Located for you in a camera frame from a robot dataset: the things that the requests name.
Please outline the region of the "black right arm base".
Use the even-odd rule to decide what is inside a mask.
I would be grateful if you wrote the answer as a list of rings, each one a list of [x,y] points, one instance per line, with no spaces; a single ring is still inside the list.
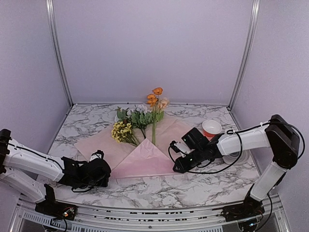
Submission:
[[[221,216],[226,222],[262,215],[265,212],[261,201],[253,199],[248,193],[242,203],[225,206]]]

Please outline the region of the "pink wrapping paper sheet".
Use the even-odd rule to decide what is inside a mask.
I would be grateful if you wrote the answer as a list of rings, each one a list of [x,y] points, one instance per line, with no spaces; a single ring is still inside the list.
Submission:
[[[169,151],[172,141],[180,141],[181,137],[191,130],[192,126],[172,116],[165,116],[156,126],[156,142],[152,143],[152,128],[146,129],[146,138],[139,130],[135,130],[140,144],[118,143],[112,138],[113,126],[109,125],[101,132],[75,143],[75,147],[90,160],[97,150],[104,153],[104,160],[109,164],[112,179],[139,178],[160,175],[174,175],[169,154],[176,159],[178,154]]]

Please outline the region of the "orange flower stem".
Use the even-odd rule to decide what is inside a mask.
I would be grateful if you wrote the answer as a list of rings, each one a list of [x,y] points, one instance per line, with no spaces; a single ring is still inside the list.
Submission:
[[[156,124],[158,122],[158,115],[160,114],[159,109],[159,97],[163,93],[163,88],[156,87],[152,90],[152,93],[147,95],[147,103],[150,105],[151,111],[152,111],[152,143],[155,145],[156,143],[156,137],[155,137],[155,130],[156,130]]]

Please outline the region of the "yellow small flower bunch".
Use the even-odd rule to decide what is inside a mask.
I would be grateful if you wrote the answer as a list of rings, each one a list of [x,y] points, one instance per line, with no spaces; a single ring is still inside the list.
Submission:
[[[140,144],[139,140],[134,134],[130,122],[120,121],[114,123],[111,134],[112,138],[118,143],[131,144],[133,146],[138,146]]]

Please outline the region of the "white flower bunch green leaves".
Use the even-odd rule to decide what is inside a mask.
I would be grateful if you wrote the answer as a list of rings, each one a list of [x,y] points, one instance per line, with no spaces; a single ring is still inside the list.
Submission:
[[[144,139],[146,139],[147,126],[153,122],[152,111],[143,104],[135,105],[133,109],[118,107],[116,118],[117,122],[123,121],[124,123],[130,123],[134,129],[139,129]]]

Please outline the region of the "peach flower long green stem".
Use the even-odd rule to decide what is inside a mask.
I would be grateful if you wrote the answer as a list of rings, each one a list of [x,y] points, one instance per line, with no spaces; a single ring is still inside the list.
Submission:
[[[169,103],[170,103],[170,101],[166,97],[159,99],[158,102],[157,102],[157,111],[158,112],[163,111],[166,107],[168,107]]]

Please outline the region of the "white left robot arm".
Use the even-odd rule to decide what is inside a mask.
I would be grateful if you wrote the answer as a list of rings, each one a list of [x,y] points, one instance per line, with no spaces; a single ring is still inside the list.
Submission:
[[[53,157],[20,144],[11,137],[11,131],[0,131],[0,179],[4,183],[41,203],[51,215],[61,211],[61,204],[53,196],[53,188],[32,179],[26,173],[44,176],[72,190],[106,187],[111,168],[98,150],[90,161],[76,161],[67,157]]]

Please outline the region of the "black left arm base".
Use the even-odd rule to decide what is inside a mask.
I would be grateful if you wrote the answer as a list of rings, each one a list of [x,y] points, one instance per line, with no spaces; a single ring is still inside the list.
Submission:
[[[49,216],[74,220],[77,213],[77,206],[57,201],[54,189],[48,184],[44,184],[44,187],[44,199],[41,202],[36,203],[35,211]]]

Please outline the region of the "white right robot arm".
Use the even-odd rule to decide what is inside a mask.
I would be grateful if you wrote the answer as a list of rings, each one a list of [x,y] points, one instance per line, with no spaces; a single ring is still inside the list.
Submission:
[[[192,169],[202,162],[228,157],[233,154],[242,156],[249,151],[255,164],[263,151],[264,168],[259,169],[260,176],[248,191],[239,212],[250,216],[270,191],[285,177],[288,170],[296,166],[304,155],[306,143],[301,131],[276,114],[266,122],[243,129],[228,130],[208,139],[197,128],[192,128],[181,142],[172,141],[168,152],[174,151],[180,156],[172,159],[173,170],[177,173],[192,173]]]

